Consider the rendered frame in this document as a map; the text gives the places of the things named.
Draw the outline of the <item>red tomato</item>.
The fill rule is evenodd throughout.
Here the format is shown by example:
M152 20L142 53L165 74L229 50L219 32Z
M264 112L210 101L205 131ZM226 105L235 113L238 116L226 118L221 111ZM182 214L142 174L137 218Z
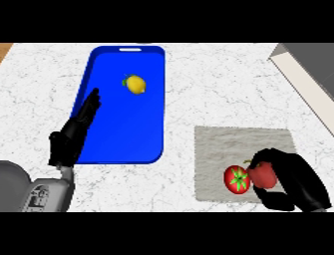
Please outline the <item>red tomato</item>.
M244 194L250 187L250 178L245 169L232 165L223 172L223 184L226 189L233 194Z

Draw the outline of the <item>grey and cream shelf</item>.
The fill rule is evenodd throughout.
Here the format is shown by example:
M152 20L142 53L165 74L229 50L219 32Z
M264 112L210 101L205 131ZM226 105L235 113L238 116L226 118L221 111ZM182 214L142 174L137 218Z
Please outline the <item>grey and cream shelf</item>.
M334 137L334 43L278 43L269 60Z

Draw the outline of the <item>grey placemat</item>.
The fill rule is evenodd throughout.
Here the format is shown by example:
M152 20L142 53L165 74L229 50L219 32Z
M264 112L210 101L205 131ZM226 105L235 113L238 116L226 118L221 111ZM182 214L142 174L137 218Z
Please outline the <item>grey placemat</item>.
M193 128L193 194L198 201L258 203L253 188L233 194L223 183L229 166L247 167L244 161L264 148L294 152L291 133L284 128Z

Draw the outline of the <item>red bell pepper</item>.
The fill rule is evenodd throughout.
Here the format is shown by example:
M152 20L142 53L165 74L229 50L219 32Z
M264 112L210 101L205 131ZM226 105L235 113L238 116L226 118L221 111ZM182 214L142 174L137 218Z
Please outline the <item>red bell pepper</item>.
M248 178L257 188L269 189L276 184L276 175L269 162L261 161L254 168L245 169Z

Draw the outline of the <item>yellow lemon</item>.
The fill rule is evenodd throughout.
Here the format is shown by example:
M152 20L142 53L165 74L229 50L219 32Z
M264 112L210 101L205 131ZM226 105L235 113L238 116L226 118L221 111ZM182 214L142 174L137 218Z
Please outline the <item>yellow lemon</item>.
M122 79L122 86L134 95L139 95L146 91L146 82L137 75L125 76Z

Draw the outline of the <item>blue tray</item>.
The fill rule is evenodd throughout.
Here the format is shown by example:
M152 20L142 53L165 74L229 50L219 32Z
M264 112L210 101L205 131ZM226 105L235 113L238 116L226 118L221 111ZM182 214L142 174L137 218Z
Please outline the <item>blue tray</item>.
M146 91L134 95L122 79L137 75ZM165 51L158 46L100 46L88 57L72 110L93 88L100 107L78 164L149 164L164 151Z

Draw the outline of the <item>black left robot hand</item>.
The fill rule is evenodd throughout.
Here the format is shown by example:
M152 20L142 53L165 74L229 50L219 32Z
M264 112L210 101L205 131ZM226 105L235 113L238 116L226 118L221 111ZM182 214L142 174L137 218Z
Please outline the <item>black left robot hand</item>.
M68 119L62 129L48 135L51 166L72 167L84 147L87 131L100 107L99 89L93 88L78 113Z

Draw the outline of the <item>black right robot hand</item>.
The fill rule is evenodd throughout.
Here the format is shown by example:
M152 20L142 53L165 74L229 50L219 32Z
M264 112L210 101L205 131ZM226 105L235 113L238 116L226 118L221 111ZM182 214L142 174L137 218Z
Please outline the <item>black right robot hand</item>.
M324 212L331 207L326 188L309 163L297 153L264 148L251 159L248 169L267 162L281 183L282 192L253 186L253 191L267 209L303 212Z

